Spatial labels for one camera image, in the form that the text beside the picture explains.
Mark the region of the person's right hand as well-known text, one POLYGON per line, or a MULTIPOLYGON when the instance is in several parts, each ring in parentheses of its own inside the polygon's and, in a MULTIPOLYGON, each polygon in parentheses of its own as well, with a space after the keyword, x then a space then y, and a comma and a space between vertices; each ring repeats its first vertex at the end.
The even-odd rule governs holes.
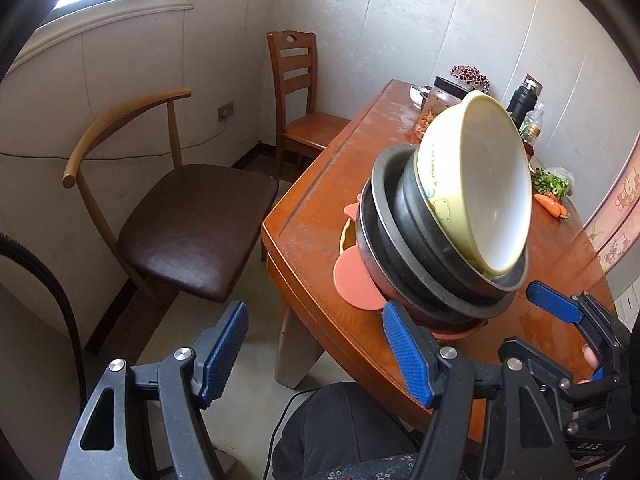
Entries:
POLYGON ((601 377, 601 367, 599 360, 593 350, 585 344, 582 347, 582 356, 584 357, 586 363, 592 370, 592 380, 598 380, 601 377))

